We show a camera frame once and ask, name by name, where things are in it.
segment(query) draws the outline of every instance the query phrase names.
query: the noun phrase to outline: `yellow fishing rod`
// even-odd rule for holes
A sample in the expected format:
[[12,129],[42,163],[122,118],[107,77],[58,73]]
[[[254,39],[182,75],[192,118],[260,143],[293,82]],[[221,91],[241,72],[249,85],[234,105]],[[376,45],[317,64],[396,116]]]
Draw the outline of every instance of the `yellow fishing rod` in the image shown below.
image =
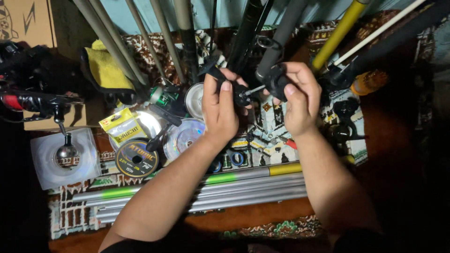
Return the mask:
[[369,3],[370,0],[353,0],[333,33],[313,60],[313,72],[318,72],[323,67]]

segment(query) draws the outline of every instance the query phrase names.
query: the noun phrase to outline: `right hand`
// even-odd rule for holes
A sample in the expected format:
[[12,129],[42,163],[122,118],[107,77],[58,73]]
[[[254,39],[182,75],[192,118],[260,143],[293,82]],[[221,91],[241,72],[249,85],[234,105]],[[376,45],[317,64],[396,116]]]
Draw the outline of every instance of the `right hand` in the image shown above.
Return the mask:
[[[317,130],[316,119],[322,88],[306,64],[299,62],[284,64],[287,69],[286,75],[294,82],[284,88],[284,94],[288,99],[284,126],[295,140]],[[264,94],[268,95],[269,92],[264,90]],[[279,103],[280,100],[274,98],[274,104]]]

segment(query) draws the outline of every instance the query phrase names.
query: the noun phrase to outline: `green stripe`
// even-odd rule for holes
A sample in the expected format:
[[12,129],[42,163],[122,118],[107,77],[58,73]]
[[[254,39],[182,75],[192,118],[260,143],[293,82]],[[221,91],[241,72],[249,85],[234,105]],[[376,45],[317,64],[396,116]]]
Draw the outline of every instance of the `green stripe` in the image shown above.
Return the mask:
[[123,197],[128,195],[133,195],[134,192],[131,191],[131,187],[119,187],[113,189],[106,189],[102,191],[102,199]]
[[234,172],[228,172],[228,173],[222,173],[217,175],[211,175],[206,179],[205,184],[216,184],[216,183],[223,183],[223,182],[230,182],[236,180],[236,173]]

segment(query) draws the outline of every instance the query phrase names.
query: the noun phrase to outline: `blue wall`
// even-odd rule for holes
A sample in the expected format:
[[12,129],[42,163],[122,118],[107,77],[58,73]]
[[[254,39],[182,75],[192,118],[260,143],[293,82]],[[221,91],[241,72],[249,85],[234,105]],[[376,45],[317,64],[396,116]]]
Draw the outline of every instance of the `blue wall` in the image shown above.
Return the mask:
[[[414,0],[372,0],[366,13],[373,13],[381,9],[403,9]],[[140,34],[125,0],[101,0],[112,21],[122,33]],[[144,24],[149,32],[160,32],[153,8],[149,0],[134,0]],[[238,26],[242,19],[246,0],[218,0],[216,27]],[[267,17],[268,25],[278,24],[289,0],[276,0]],[[308,0],[309,4],[300,23],[334,20],[340,18],[352,0]],[[172,0],[160,0],[167,22],[172,31],[178,29]],[[210,27],[213,0],[191,0],[193,5],[193,22],[195,29]]]

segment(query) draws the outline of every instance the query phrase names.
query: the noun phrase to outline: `brown floor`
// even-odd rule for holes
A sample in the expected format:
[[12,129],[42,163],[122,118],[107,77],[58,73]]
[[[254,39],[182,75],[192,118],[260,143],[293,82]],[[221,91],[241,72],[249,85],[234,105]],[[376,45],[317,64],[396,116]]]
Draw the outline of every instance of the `brown floor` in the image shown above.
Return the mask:
[[[291,58],[307,61],[306,47]],[[394,231],[396,237],[405,240],[417,237],[414,215],[420,214],[415,200],[422,189],[421,167],[415,145],[413,129],[415,100],[405,89],[410,83],[391,83],[380,91],[361,97],[364,114],[364,131],[369,160],[357,168],[356,176],[373,198],[383,227]],[[185,222],[201,230],[225,231],[284,221],[313,214],[307,198],[281,203],[265,203],[244,207],[227,208],[221,213],[190,216]],[[69,235],[49,242],[52,252],[96,252],[107,229],[91,234]]]

